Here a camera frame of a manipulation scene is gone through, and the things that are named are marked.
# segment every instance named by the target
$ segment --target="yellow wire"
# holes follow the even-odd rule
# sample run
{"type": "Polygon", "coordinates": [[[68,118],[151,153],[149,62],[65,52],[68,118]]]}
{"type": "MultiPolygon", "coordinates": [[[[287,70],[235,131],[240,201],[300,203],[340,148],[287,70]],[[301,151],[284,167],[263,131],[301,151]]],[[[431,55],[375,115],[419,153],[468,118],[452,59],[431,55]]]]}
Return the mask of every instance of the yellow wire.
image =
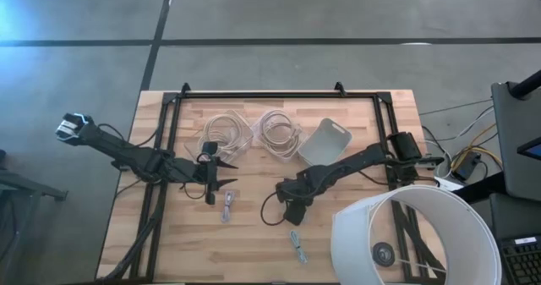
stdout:
{"type": "Polygon", "coordinates": [[[491,151],[488,151],[488,150],[485,150],[485,149],[481,149],[477,146],[474,146],[473,144],[475,143],[475,141],[477,139],[479,139],[479,137],[481,137],[483,134],[485,134],[486,132],[488,132],[490,129],[492,129],[494,126],[496,126],[496,123],[490,125],[488,128],[484,129],[481,133],[479,133],[477,136],[475,136],[472,140],[472,142],[470,142],[469,146],[466,148],[466,150],[458,157],[458,159],[456,159],[455,162],[453,162],[451,164],[451,170],[453,171],[456,171],[456,168],[458,166],[460,166],[460,164],[462,163],[462,161],[464,160],[464,158],[466,157],[467,153],[469,153],[470,151],[478,151],[478,152],[482,152],[484,154],[487,154],[487,155],[490,155],[492,156],[499,164],[500,166],[503,165],[503,163],[501,162],[501,160],[498,158],[498,156],[496,156],[493,152],[491,151]]]}

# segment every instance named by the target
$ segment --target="concrete floor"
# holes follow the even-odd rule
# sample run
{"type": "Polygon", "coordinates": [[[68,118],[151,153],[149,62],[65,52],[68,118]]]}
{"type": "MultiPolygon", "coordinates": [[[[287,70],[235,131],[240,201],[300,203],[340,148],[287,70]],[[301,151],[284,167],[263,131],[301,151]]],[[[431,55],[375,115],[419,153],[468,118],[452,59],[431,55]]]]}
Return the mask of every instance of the concrete floor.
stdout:
{"type": "MultiPolygon", "coordinates": [[[[10,40],[151,40],[163,0],[0,0],[10,40]]],[[[172,0],[166,39],[541,36],[540,0],[172,0]]],[[[150,47],[0,47],[0,148],[8,167],[68,189],[44,200],[21,284],[94,277],[118,172],[90,148],[55,140],[65,112],[128,135],[150,47]]],[[[162,47],[151,90],[413,89],[420,112],[488,99],[494,82],[539,70],[541,44],[162,47]]],[[[460,132],[489,103],[423,116],[436,136],[460,132]]],[[[486,117],[467,145],[494,122],[486,117]]],[[[486,145],[498,151],[498,142],[486,145]]],[[[490,164],[493,173],[496,168],[490,164]]]]}

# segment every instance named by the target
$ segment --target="wooden tabletop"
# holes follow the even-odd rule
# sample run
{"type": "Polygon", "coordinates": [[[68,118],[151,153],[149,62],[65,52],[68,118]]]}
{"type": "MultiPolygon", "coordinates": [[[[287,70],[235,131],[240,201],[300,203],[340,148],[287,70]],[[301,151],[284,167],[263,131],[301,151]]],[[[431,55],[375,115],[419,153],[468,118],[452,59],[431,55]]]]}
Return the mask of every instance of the wooden tabletop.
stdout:
{"type": "MultiPolygon", "coordinates": [[[[417,107],[411,90],[389,90],[392,94],[398,128],[412,132],[419,148],[426,151],[417,107]]],[[[161,108],[162,91],[141,93],[130,142],[139,143],[156,129],[161,108]]],[[[390,127],[382,105],[385,129],[390,127]]],[[[177,156],[191,158],[184,143],[205,125],[206,119],[234,110],[249,123],[270,110],[287,112],[294,123],[311,134],[322,118],[330,118],[352,133],[352,141],[342,156],[361,151],[379,142],[374,105],[369,99],[193,99],[183,100],[176,137],[177,156]]],[[[168,129],[164,134],[164,147],[168,129]]],[[[208,206],[204,200],[191,200],[170,184],[161,229],[160,248],[156,262],[156,282],[337,282],[331,263],[332,215],[356,200],[386,192],[386,186],[373,184],[360,174],[340,179],[336,185],[314,199],[303,223],[295,227],[288,222],[266,226],[260,220],[261,203],[274,191],[283,178],[294,178],[296,172],[307,167],[299,159],[284,164],[254,143],[243,156],[232,162],[238,170],[221,170],[219,179],[238,178],[216,192],[216,204],[208,206]],[[231,221],[222,224],[220,213],[224,207],[226,190],[236,194],[231,207],[231,221]],[[309,263],[299,263],[292,247],[289,232],[297,230],[309,263]]],[[[385,181],[382,166],[366,169],[366,173],[385,181]]],[[[119,189],[136,178],[132,173],[121,177],[119,189]]],[[[203,193],[198,184],[188,185],[191,195],[203,193]]],[[[135,239],[141,210],[144,185],[137,184],[118,196],[112,209],[98,277],[110,272],[125,255],[135,239]]],[[[278,221],[284,205],[272,198],[265,208],[265,219],[278,221]]],[[[432,227],[419,217],[421,234],[435,255],[445,265],[443,249],[432,227]]],[[[395,246],[396,233],[391,211],[378,213],[373,233],[379,241],[395,246]]],[[[146,267],[148,242],[141,267],[146,267]]],[[[400,265],[380,269],[385,281],[401,281],[400,265]]]]}

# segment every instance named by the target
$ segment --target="keyboard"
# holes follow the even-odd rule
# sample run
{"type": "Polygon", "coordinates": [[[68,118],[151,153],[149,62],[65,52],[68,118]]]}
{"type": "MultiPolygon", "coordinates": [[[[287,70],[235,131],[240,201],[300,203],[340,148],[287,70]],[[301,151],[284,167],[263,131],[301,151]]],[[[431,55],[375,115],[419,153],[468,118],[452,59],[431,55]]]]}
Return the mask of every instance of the keyboard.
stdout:
{"type": "Polygon", "coordinates": [[[541,285],[541,236],[500,242],[507,281],[513,285],[541,285]]]}

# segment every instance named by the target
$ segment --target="black metal frame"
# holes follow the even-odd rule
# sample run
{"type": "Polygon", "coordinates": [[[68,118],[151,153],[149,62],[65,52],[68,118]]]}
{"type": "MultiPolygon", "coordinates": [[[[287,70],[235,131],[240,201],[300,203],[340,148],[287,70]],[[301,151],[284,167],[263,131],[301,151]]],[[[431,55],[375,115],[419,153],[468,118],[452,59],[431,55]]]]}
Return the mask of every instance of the black metal frame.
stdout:
{"type": "MultiPolygon", "coordinates": [[[[380,142],[382,145],[387,148],[386,141],[386,132],[383,119],[383,113],[381,109],[381,104],[385,104],[387,110],[390,125],[391,125],[391,134],[398,132],[398,126],[396,123],[395,112],[392,105],[392,98],[390,92],[346,92],[340,82],[336,83],[335,90],[331,91],[296,91],[296,92],[284,92],[284,91],[264,91],[264,92],[249,92],[249,91],[229,91],[229,92],[192,92],[188,84],[184,84],[181,92],[167,92],[163,94],[162,104],[160,110],[160,117],[158,122],[158,128],[156,131],[155,139],[155,148],[161,148],[161,143],[163,139],[163,131],[165,128],[167,112],[169,107],[174,103],[173,115],[171,121],[171,128],[169,133],[169,139],[167,141],[167,149],[172,151],[174,149],[175,136],[177,133],[177,126],[180,114],[180,106],[182,99],[216,99],[216,98],[359,98],[359,99],[370,99],[374,103],[374,112],[376,124],[378,127],[380,142]]],[[[386,169],[386,175],[389,182],[396,182],[395,174],[386,169]]],[[[128,279],[110,279],[110,280],[100,280],[100,283],[104,284],[141,284],[141,283],[151,283],[154,280],[154,272],[156,268],[156,257],[159,247],[160,234],[161,234],[161,220],[163,218],[163,212],[165,208],[166,195],[167,195],[167,181],[162,181],[159,183],[160,190],[158,195],[158,200],[156,202],[156,208],[154,213],[150,217],[150,203],[152,200],[152,194],[154,190],[154,185],[147,184],[145,189],[145,196],[143,199],[143,205],[141,210],[141,215],[139,218],[139,227],[138,227],[138,238],[134,245],[136,245],[137,250],[131,252],[130,256],[124,258],[124,261],[131,263],[131,269],[129,272],[128,279]],[[150,241],[150,253],[148,264],[146,267],[146,272],[143,277],[139,276],[139,266],[140,266],[140,257],[141,250],[143,249],[144,242],[150,235],[152,231],[152,239],[150,241]]],[[[390,189],[396,189],[397,186],[390,185],[390,189]]],[[[415,214],[415,210],[408,207],[407,208],[407,218],[405,218],[402,207],[399,203],[392,202],[392,211],[393,217],[396,225],[396,236],[398,240],[399,253],[402,259],[409,260],[409,254],[407,250],[407,242],[405,229],[409,227],[410,230],[408,234],[412,236],[412,240],[419,241],[420,234],[418,233],[418,221],[415,214]]],[[[419,262],[424,263],[426,253],[426,245],[419,246],[414,245],[416,250],[416,256],[419,262]]],[[[406,282],[410,283],[426,283],[426,284],[443,284],[445,280],[431,278],[429,277],[428,271],[426,268],[419,269],[420,277],[414,277],[412,273],[412,268],[408,264],[402,264],[402,270],[404,274],[404,279],[406,282]]]]}

